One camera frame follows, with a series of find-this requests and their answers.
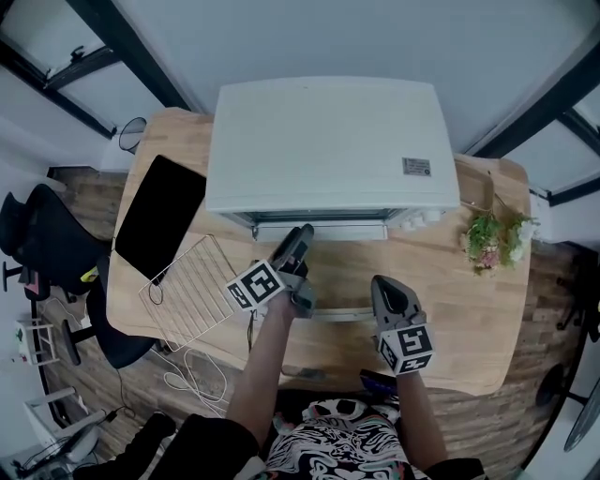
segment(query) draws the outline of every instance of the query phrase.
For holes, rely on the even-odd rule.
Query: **person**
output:
[[[362,394],[278,391],[295,310],[268,311],[226,418],[191,415],[150,479],[486,478],[481,462],[448,459],[418,372],[397,377],[396,405]]]

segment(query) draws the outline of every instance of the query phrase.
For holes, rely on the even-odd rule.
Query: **white cable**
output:
[[[73,315],[71,312],[69,312],[69,311],[67,310],[67,307],[65,307],[65,306],[63,305],[63,302],[61,302],[61,301],[60,301],[60,298],[57,298],[57,297],[53,297],[53,298],[51,298],[50,300],[48,300],[47,302],[45,302],[45,303],[44,303],[44,308],[41,310],[41,313],[39,314],[39,316],[40,316],[40,317],[41,317],[41,316],[44,314],[44,312],[46,311],[46,308],[48,307],[48,305],[49,305],[49,304],[51,304],[53,301],[56,301],[56,302],[58,302],[58,305],[60,305],[60,306],[63,308],[63,310],[65,311],[65,313],[66,313],[66,314],[67,314],[67,315],[68,315],[70,318],[72,318],[72,319],[73,319],[73,321],[74,321],[76,324],[78,324],[79,326],[82,326],[82,323],[81,323],[79,320],[77,320],[77,319],[75,318],[75,315]]]
[[[169,388],[172,388],[173,390],[177,390],[179,392],[191,392],[191,393],[193,393],[216,416],[222,418],[223,415],[221,413],[217,412],[217,410],[221,410],[223,412],[226,412],[227,409],[219,407],[216,404],[219,403],[219,402],[223,402],[223,403],[226,403],[226,404],[229,405],[229,402],[224,399],[225,394],[227,393],[227,377],[225,376],[225,374],[223,373],[223,371],[218,367],[218,365],[215,363],[215,361],[211,358],[211,356],[208,353],[205,353],[205,355],[208,357],[208,359],[210,360],[210,362],[218,370],[218,373],[220,373],[221,377],[223,377],[224,386],[223,386],[223,393],[220,395],[220,397],[218,397],[216,395],[212,395],[212,394],[207,394],[206,392],[201,391],[198,388],[198,383],[196,382],[196,378],[194,377],[194,374],[192,373],[191,368],[188,365],[188,353],[190,351],[191,351],[191,349],[187,349],[186,352],[184,353],[184,365],[187,368],[187,374],[189,375],[189,378],[191,378],[191,380],[193,381],[194,386],[192,386],[188,382],[188,380],[184,376],[183,372],[179,369],[179,367],[176,364],[174,364],[173,362],[167,360],[164,356],[162,356],[156,350],[152,350],[152,352],[154,352],[158,356],[158,358],[161,358],[162,360],[164,360],[165,362],[167,362],[169,365],[171,365],[173,368],[175,368],[179,372],[179,375],[177,375],[176,373],[168,371],[168,372],[165,372],[165,374],[162,376],[162,378],[164,379],[165,383],[167,384],[167,386]],[[174,375],[177,379],[179,379],[181,382],[183,382],[186,387],[182,388],[182,387],[175,386],[172,383],[169,383],[169,380],[168,380],[168,376],[169,375]]]

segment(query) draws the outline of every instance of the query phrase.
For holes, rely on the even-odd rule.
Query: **wooden desk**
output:
[[[156,155],[206,174],[211,132],[209,116],[167,109],[153,117],[127,178],[117,232]],[[529,213],[527,175],[521,167],[505,159],[463,159],[483,172],[490,171],[502,199]],[[390,231],[385,242],[316,243],[307,263],[318,308],[370,307],[370,281],[375,274],[410,285],[434,324],[437,356],[424,372],[426,384],[484,395],[502,385],[515,349],[527,291],[529,250],[514,270],[499,270],[493,278],[476,277],[458,246],[458,236],[472,214],[461,207],[436,226],[412,233]],[[275,247],[253,242],[248,231],[208,214],[202,203],[180,252],[206,233],[217,238],[238,273],[248,268],[250,260],[266,258]],[[138,295],[146,282],[114,251],[108,319],[127,334],[160,338]],[[236,314],[190,346],[243,368],[248,358],[247,328],[248,316]],[[282,383],[311,378],[316,388],[349,389],[359,386],[361,368],[389,373],[373,347],[370,336],[374,331],[374,322],[296,320],[284,362],[288,375],[282,375]]]

